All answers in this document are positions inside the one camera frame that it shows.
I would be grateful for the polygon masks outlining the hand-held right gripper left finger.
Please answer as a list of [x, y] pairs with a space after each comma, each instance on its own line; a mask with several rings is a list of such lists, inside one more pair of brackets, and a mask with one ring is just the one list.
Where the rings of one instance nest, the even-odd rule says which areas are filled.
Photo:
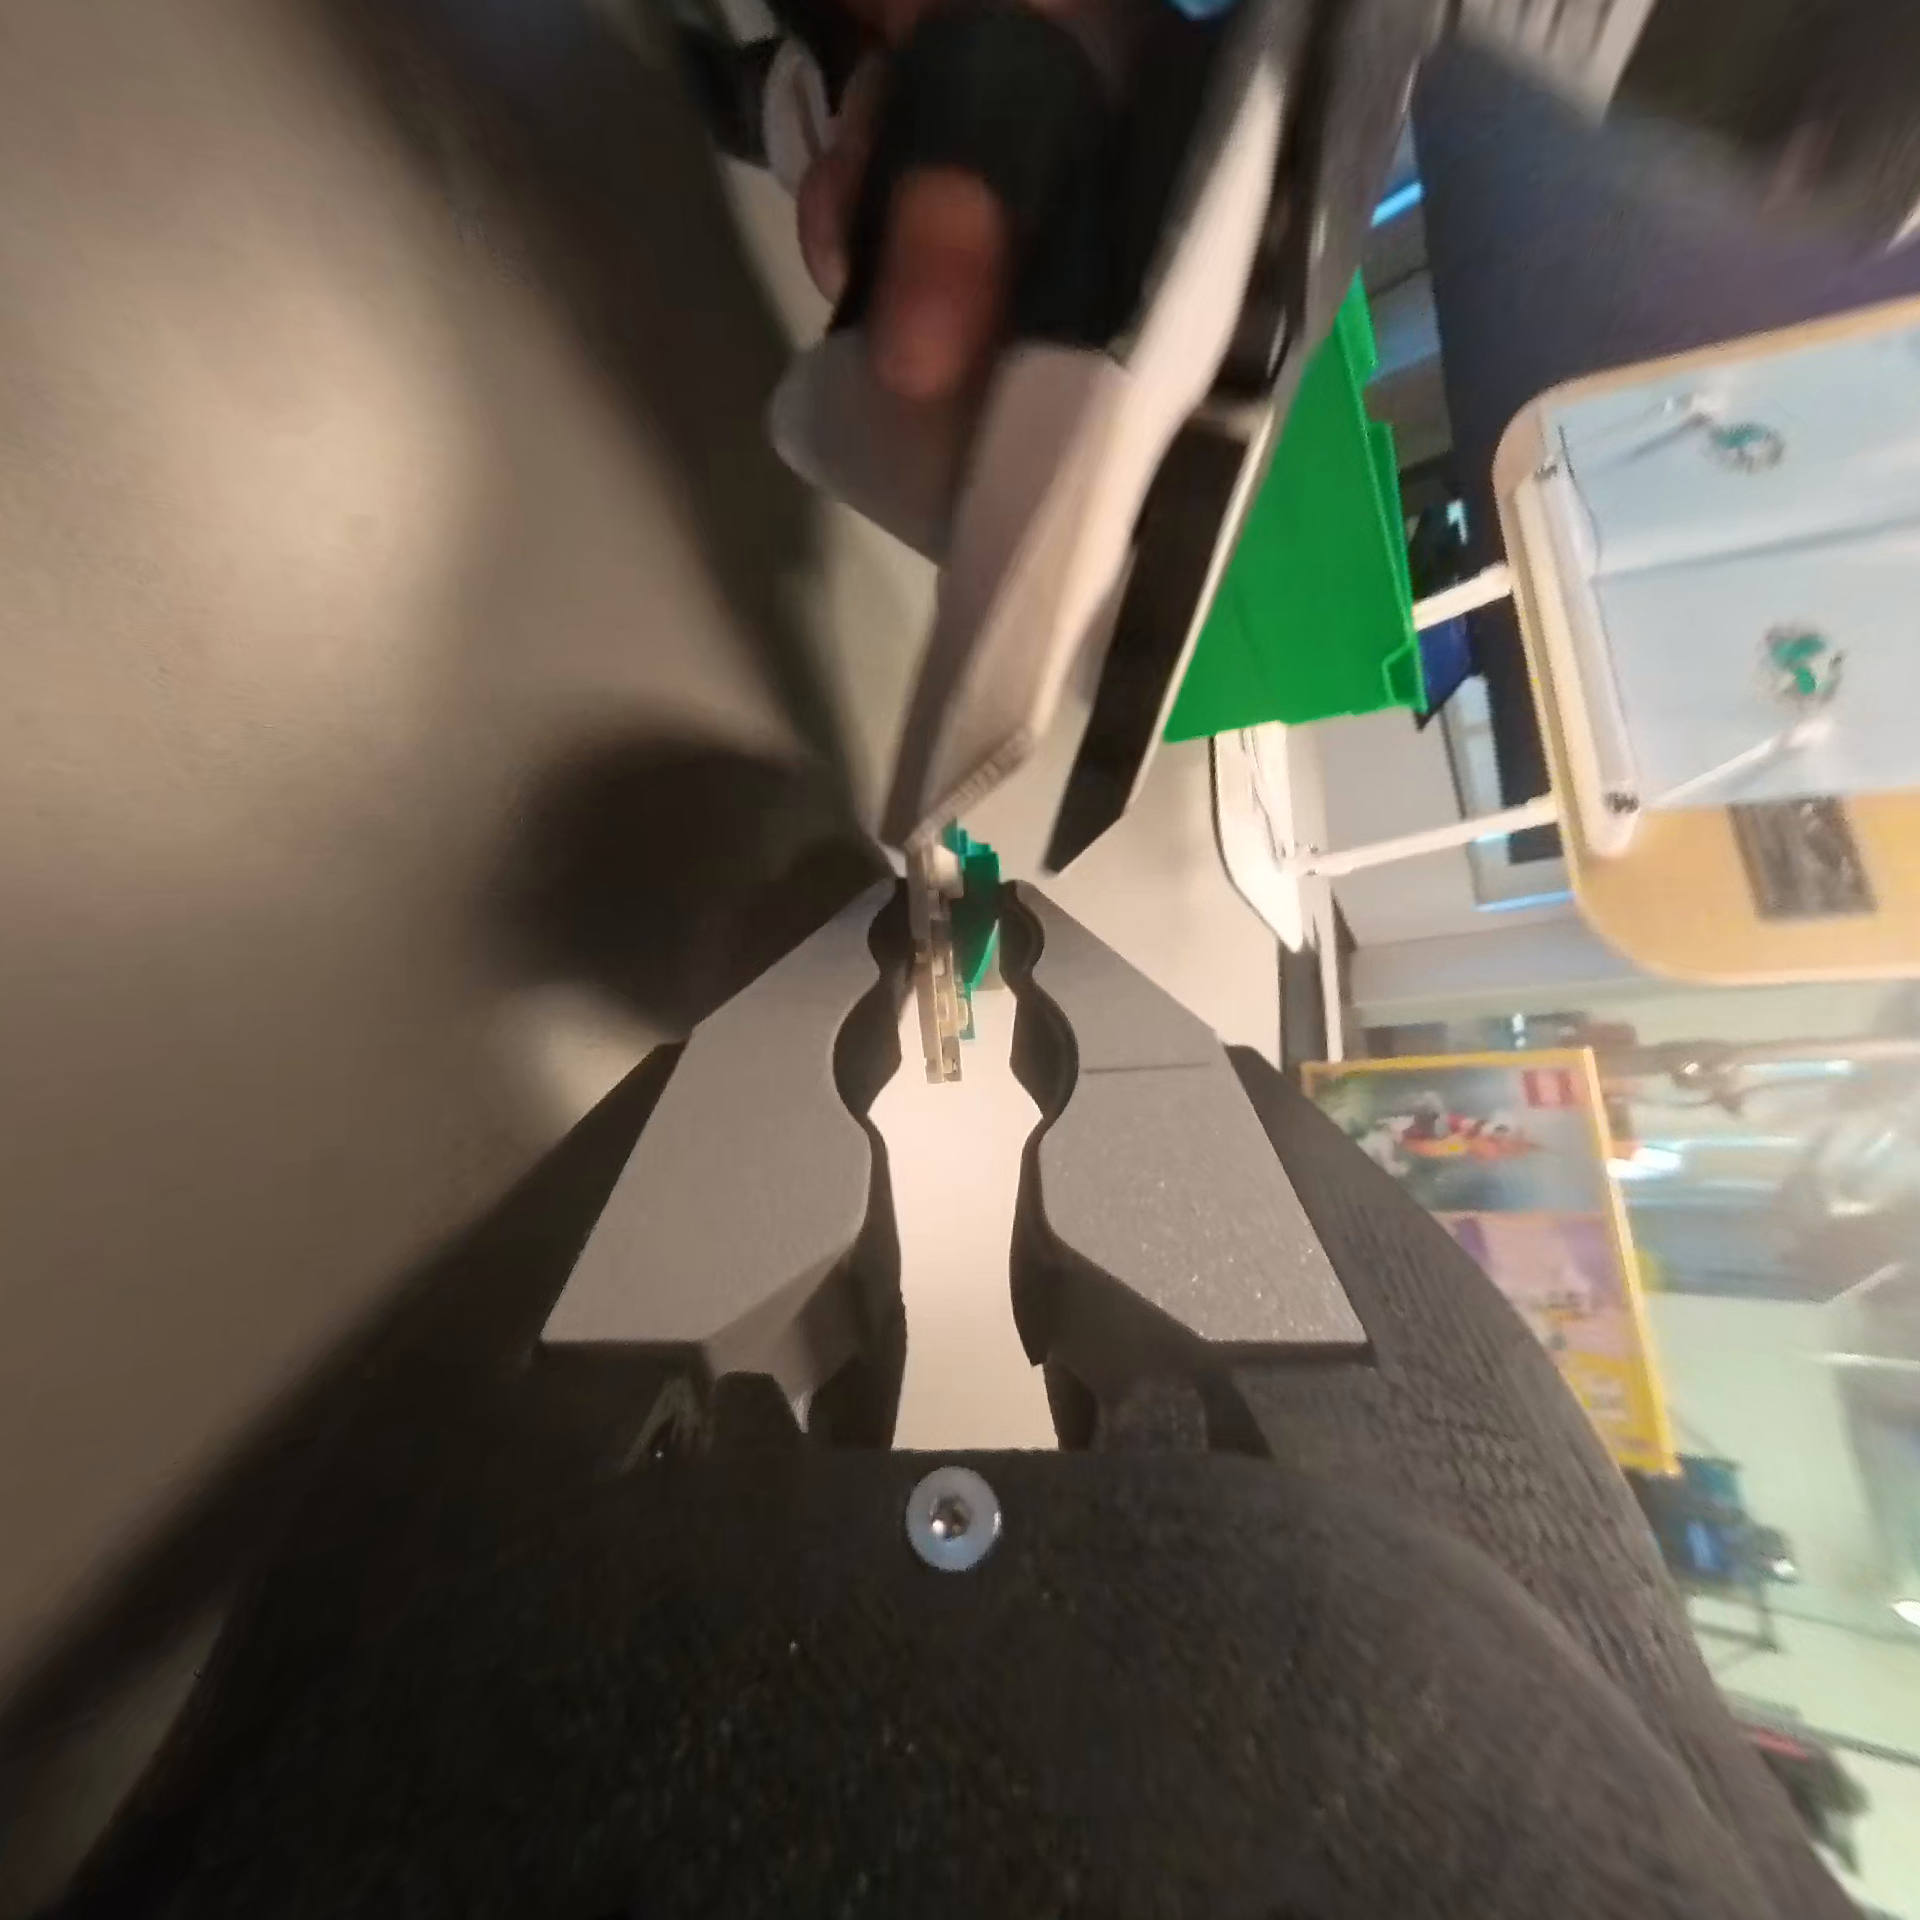
[[874, 1104], [900, 1069], [905, 890], [877, 880], [701, 1020], [543, 1326], [545, 1354], [773, 1380], [808, 1433], [887, 1449], [905, 1301]]

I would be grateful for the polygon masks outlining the round white lego assembly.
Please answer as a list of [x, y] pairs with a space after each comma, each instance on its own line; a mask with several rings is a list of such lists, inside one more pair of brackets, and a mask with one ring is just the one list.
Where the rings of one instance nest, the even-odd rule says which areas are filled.
[[927, 1078], [954, 1086], [977, 1032], [973, 995], [997, 970], [999, 856], [946, 824], [905, 852], [903, 897]]

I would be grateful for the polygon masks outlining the person's left hand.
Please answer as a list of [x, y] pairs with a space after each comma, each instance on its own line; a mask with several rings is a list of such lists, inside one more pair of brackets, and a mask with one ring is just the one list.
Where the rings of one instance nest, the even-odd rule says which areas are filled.
[[[881, 67], [869, 62], [795, 193], [802, 265], [833, 301], [849, 285], [877, 105]], [[936, 402], [977, 381], [1001, 337], [1007, 237], [1007, 210], [979, 176], [919, 166], [896, 180], [867, 308], [872, 371], [887, 393]]]

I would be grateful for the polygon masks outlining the green plastic bin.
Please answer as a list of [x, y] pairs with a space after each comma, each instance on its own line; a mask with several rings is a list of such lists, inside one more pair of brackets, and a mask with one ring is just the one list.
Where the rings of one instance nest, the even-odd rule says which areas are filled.
[[1293, 393], [1163, 744], [1425, 708], [1400, 453], [1368, 401], [1376, 369], [1356, 278]]

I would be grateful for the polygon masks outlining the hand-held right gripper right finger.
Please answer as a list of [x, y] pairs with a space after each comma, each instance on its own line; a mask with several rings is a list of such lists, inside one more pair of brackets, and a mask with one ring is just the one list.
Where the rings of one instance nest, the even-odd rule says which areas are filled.
[[1039, 1108], [1015, 1330], [1061, 1449], [1261, 1449], [1241, 1376], [1369, 1339], [1219, 1034], [1039, 886], [1001, 890]]

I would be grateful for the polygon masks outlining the wooden book stand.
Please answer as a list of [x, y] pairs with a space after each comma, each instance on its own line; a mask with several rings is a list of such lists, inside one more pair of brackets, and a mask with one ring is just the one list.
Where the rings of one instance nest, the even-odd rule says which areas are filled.
[[1627, 794], [1626, 756], [1610, 747], [1597, 669], [1578, 660], [1570, 566], [1547, 522], [1554, 475], [1549, 410], [1647, 377], [1713, 369], [1757, 353], [1919, 324], [1916, 298], [1827, 320], [1656, 356], [1549, 387], [1505, 430], [1495, 465], [1505, 556], [1461, 588], [1416, 608], [1417, 627], [1509, 604], [1543, 736], [1541, 798], [1479, 816], [1336, 848], [1308, 824], [1323, 786], [1304, 728], [1255, 728], [1210, 744], [1217, 846], [1235, 892], [1282, 946], [1317, 944], [1337, 977], [1337, 880], [1420, 857], [1554, 828], [1587, 929], [1627, 965], [1703, 985], [1809, 985], [1916, 977], [1916, 789], [1852, 801], [1775, 801], [1647, 812]]

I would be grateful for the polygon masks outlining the colourful lego box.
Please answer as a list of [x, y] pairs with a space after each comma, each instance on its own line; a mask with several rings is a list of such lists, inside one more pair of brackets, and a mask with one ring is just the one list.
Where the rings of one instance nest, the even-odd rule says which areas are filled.
[[1589, 1048], [1308, 1064], [1304, 1091], [1479, 1264], [1626, 1472], [1679, 1475]]

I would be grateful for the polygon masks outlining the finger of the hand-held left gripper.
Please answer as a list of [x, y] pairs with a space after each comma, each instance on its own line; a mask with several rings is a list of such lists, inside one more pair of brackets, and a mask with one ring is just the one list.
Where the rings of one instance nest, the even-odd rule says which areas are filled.
[[913, 874], [1084, 666], [1047, 867], [1131, 804], [1440, 38], [1440, 5], [952, 5], [891, 60], [883, 252], [945, 176], [999, 226], [980, 360], [881, 401], [881, 498], [937, 564], [881, 830]]
[[881, 384], [869, 338], [833, 332], [800, 353], [773, 401], [783, 461], [924, 557], [1028, 524], [1117, 393], [1105, 353], [1020, 344], [937, 401]]

